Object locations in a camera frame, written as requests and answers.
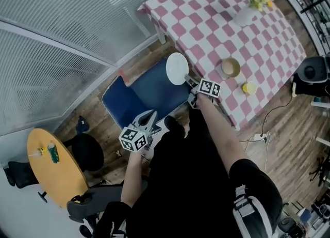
round wooden table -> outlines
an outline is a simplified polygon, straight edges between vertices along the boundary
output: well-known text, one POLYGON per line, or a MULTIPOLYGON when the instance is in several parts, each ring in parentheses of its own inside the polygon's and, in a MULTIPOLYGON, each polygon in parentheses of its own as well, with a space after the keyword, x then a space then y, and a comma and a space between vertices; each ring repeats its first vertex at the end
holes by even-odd
POLYGON ((71 153, 50 132, 33 129, 27 140, 27 154, 31 168, 41 187, 61 208, 74 196, 82 195, 88 189, 86 178, 71 153), (54 143, 59 162, 54 164, 47 146, 54 143), (44 147, 43 155, 36 155, 38 148, 44 147))

checkered tablecloth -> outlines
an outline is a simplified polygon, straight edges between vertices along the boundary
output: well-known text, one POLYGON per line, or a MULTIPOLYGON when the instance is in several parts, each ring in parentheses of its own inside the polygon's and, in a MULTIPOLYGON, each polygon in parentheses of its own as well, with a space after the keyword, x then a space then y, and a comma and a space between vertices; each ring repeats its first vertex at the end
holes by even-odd
POLYGON ((221 84, 221 105, 236 129, 264 107, 294 73, 306 54, 281 11, 256 12, 241 27, 233 17, 247 0, 148 0, 139 8, 184 52, 202 77, 221 84), (236 58, 241 73, 221 77, 221 61, 236 58), (241 90, 246 81, 259 85, 255 95, 241 90))

bowl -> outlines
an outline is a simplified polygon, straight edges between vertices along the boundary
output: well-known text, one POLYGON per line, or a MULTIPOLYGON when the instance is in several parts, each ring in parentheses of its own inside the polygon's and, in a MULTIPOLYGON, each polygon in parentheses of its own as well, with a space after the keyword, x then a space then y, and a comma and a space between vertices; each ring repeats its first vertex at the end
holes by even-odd
POLYGON ((235 58, 229 57, 222 61, 221 69, 229 77, 236 77, 241 72, 241 66, 235 58))

white vase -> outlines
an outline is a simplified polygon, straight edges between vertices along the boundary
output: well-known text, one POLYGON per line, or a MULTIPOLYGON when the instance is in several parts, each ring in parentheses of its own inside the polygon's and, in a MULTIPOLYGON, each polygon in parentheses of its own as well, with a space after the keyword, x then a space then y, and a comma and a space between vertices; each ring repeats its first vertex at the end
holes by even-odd
POLYGON ((235 16, 234 21, 239 26, 252 24, 252 19, 258 13, 258 10, 250 8, 249 4, 243 7, 235 16))

blue chair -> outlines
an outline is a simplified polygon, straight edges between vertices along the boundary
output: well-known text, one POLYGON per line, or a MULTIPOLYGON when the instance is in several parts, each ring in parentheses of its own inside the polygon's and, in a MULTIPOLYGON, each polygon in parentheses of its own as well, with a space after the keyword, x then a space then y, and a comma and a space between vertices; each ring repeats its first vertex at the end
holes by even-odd
MULTIPOLYGON (((127 87, 121 76, 117 76, 102 96, 102 103, 118 126, 128 126, 140 113, 154 109, 157 122, 185 103, 190 92, 185 82, 173 85, 166 74, 166 61, 160 62, 127 87)), ((152 133, 160 131, 155 127, 152 133)))

